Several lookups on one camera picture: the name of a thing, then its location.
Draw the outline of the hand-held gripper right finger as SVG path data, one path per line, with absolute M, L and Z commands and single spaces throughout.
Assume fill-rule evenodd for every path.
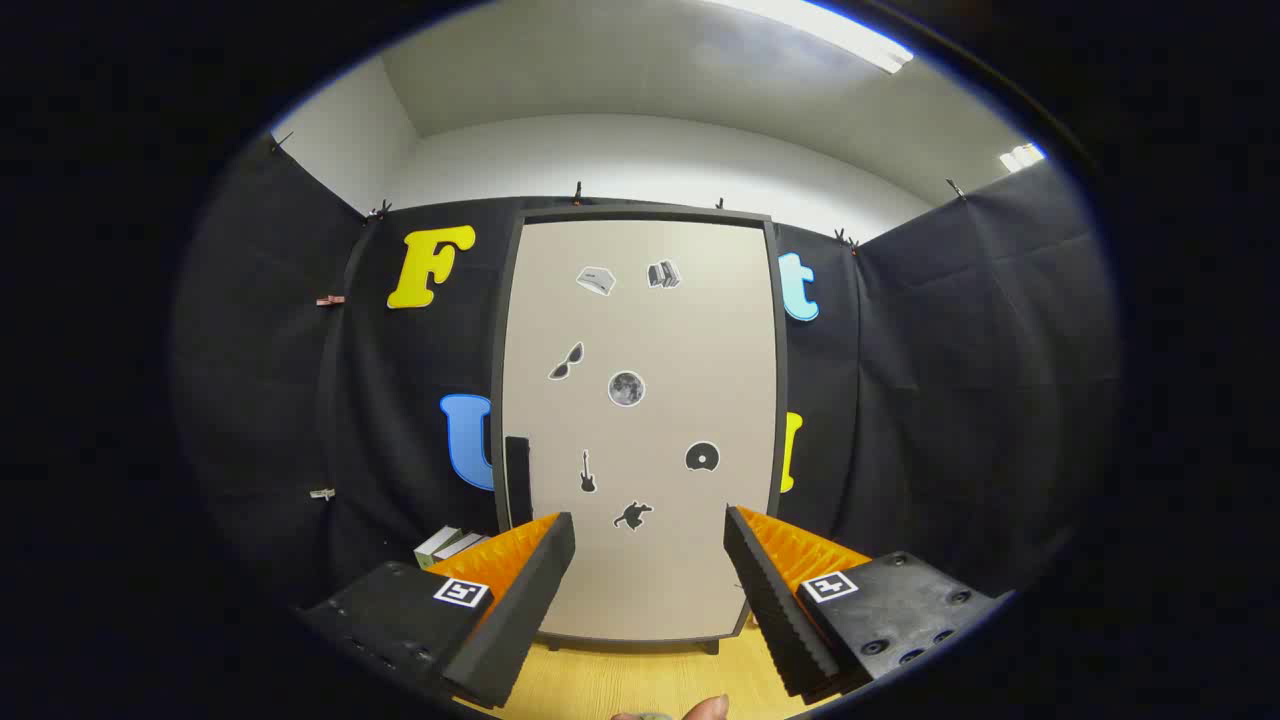
M 868 557 L 744 506 L 726 509 L 723 546 L 783 688 L 808 705 L 899 675 L 1001 607 L 909 552 Z

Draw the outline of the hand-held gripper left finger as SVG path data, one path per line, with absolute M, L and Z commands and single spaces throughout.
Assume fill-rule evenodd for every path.
M 428 569 L 384 562 L 301 611 L 365 670 L 425 700 L 504 706 L 575 556 L 554 512 Z

